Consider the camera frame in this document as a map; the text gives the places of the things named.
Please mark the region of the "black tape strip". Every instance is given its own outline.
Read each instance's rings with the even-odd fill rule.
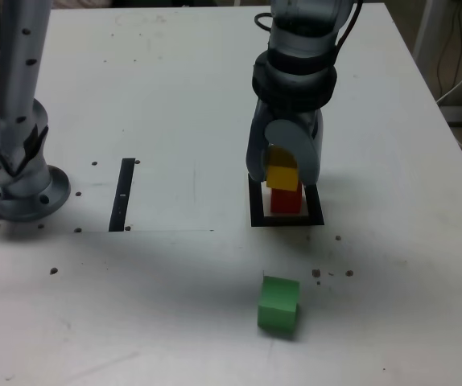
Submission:
[[[123,232],[126,225],[127,204],[133,182],[134,158],[123,158],[118,176],[117,191],[109,220],[109,232]]]
[[[262,183],[249,176],[250,226],[256,227],[310,227],[324,225],[320,207],[319,192],[316,185],[304,188],[308,216],[264,216]]]

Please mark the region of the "green block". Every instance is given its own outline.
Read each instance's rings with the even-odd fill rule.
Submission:
[[[299,301],[299,282],[279,277],[263,277],[258,303],[258,325],[266,330],[292,332]]]

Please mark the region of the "black square frame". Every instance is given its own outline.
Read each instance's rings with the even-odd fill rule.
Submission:
[[[249,206],[251,227],[307,227],[324,225],[320,207],[319,192],[316,185],[304,188],[308,216],[265,216],[263,212],[262,183],[249,177]]]

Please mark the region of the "white table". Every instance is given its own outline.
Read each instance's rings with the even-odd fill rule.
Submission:
[[[462,153],[383,5],[323,109],[326,225],[250,227],[263,11],[52,13],[37,98],[72,196],[0,222],[0,385],[462,384]],[[292,340],[256,326],[263,273],[301,282]]]

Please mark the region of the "black cable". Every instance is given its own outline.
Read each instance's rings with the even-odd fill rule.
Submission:
[[[451,86],[451,89],[454,89],[454,87],[456,86],[456,81],[458,80],[458,73],[460,72],[460,65],[462,63],[462,5],[460,6],[460,10],[458,11],[458,15],[456,16],[456,18],[458,19],[458,27],[460,29],[460,53],[458,54],[455,77],[453,78],[453,84]]]
[[[264,31],[270,32],[270,27],[267,27],[264,24],[260,23],[260,18],[271,18],[272,14],[270,12],[264,12],[262,14],[257,14],[254,16],[254,24],[256,24],[258,27],[262,28]]]
[[[349,25],[347,26],[347,29],[345,30],[344,34],[338,41],[338,44],[336,45],[336,54],[340,52],[340,49],[345,43],[345,40],[349,37],[349,34],[353,30],[354,25],[357,23],[358,16],[360,16],[360,11],[361,11],[361,6],[363,6],[363,0],[358,0],[357,1],[357,8],[354,10],[353,17],[351,18],[351,21],[349,22]]]
[[[446,51],[448,50],[448,47],[449,47],[449,43],[451,42],[451,39],[455,33],[455,18],[459,10],[460,10],[460,4],[458,3],[456,4],[456,8],[453,11],[453,16],[451,20],[451,30],[449,31],[449,35],[448,35],[448,38],[446,39],[446,43],[444,43],[442,47],[442,52],[440,52],[440,56],[439,56],[439,62],[437,63],[436,75],[437,75],[437,80],[439,81],[439,97],[442,97],[443,95],[443,85],[442,85],[442,80],[440,79],[440,66],[442,65],[443,57],[446,54]]]

